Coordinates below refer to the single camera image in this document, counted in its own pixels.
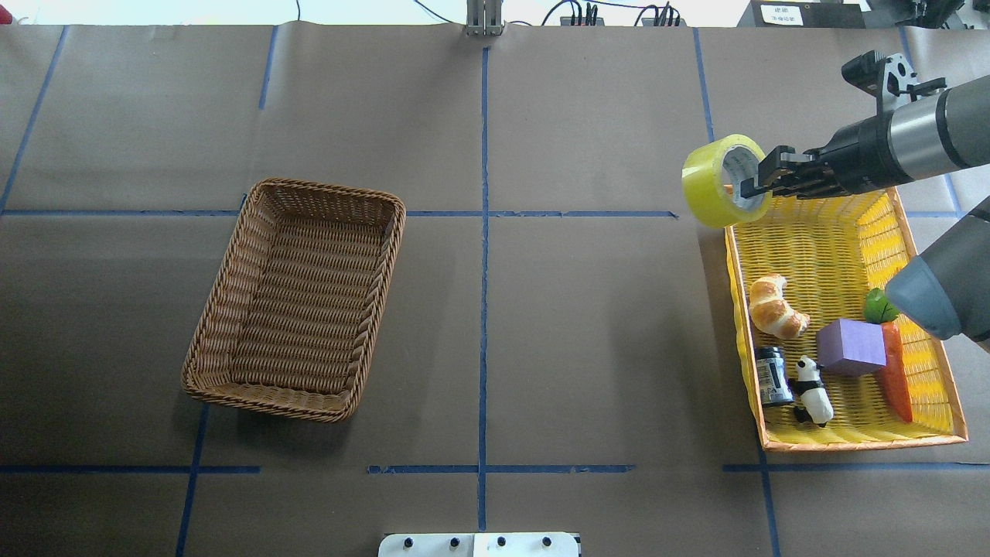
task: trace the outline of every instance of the black box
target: black box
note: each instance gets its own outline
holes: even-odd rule
[[[833,27],[864,29],[858,4],[812,4],[750,0],[737,27]]]

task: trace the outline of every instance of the toy panda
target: toy panda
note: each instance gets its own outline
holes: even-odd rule
[[[797,367],[798,381],[791,382],[791,389],[801,398],[805,407],[794,406],[794,417],[800,423],[812,421],[819,427],[825,427],[830,419],[836,417],[836,412],[832,409],[829,394],[825,392],[818,364],[811,358],[802,356]]]

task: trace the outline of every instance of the croissant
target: croissant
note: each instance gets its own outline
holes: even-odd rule
[[[811,323],[811,317],[795,311],[784,299],[783,275],[758,278],[749,287],[749,316],[757,329],[777,338],[790,340],[801,336]]]

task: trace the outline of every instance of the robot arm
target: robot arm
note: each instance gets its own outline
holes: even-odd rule
[[[887,298],[932,335],[990,353],[990,197],[887,282]]]
[[[945,89],[943,78],[920,83],[902,55],[870,51],[843,65],[842,77],[876,97],[876,116],[800,155],[777,146],[742,197],[838,197],[990,163],[990,75]]]

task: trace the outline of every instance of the empty basket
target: empty basket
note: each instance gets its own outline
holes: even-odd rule
[[[802,355],[818,359],[815,332],[835,319],[862,319],[865,294],[883,287],[917,255],[900,198],[884,192],[800,201],[774,198],[766,215],[726,229],[729,274],[736,306],[742,377],[759,437],[771,451],[850,451],[960,443],[966,422],[941,341],[903,315],[913,423],[887,406],[872,375],[824,373],[836,418],[820,428],[800,424],[790,406],[763,408],[756,387],[755,346],[782,346],[788,375]],[[800,338],[782,341],[751,326],[748,286],[770,273],[787,277],[785,297],[812,323]]]
[[[182,369],[196,398],[317,421],[357,408],[402,241],[391,194],[269,178],[247,197]]]

